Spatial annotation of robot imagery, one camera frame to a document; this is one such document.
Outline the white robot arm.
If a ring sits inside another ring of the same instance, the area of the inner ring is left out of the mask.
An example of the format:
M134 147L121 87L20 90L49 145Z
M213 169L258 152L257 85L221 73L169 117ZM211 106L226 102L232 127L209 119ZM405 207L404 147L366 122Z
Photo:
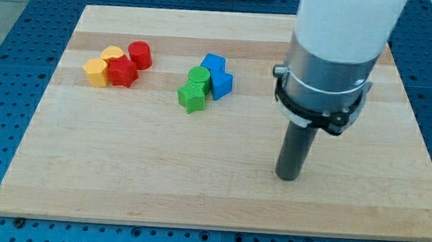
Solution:
M290 130L342 134L361 114L372 68L408 0L300 0L275 98Z

